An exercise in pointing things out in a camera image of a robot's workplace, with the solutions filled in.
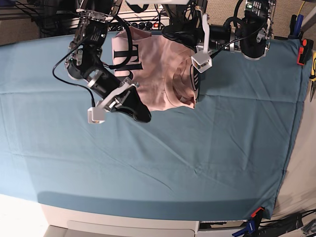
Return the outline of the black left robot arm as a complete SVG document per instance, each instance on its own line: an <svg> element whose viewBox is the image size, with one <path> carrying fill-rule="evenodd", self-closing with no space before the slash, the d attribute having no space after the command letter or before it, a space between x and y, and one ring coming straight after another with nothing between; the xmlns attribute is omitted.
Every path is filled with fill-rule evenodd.
<svg viewBox="0 0 316 237"><path fill-rule="evenodd" d="M221 51L240 52L246 59L266 56L273 36L276 1L244 1L244 17L237 16L242 1L236 3L233 16L222 25L208 23L205 8L191 0L180 15L172 17L162 35L195 52L203 51L214 59Z"/></svg>

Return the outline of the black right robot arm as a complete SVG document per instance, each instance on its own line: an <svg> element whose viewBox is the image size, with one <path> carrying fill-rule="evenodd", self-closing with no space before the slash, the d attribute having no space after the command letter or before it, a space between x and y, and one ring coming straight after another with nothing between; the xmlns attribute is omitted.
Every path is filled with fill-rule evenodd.
<svg viewBox="0 0 316 237"><path fill-rule="evenodd" d="M139 97L138 83L131 77L117 78L113 70L127 65L132 57L132 34L119 16L119 0L83 0L77 9L79 25L69 52L61 59L65 62L68 75L74 80L84 80L84 87L90 95L96 93L101 100L91 100L87 110L89 123L103 123L106 112L117 112L130 116L137 122L148 123L151 113ZM106 39L109 24L116 20L127 33L127 50L123 61L117 65L102 62L102 45Z"/></svg>

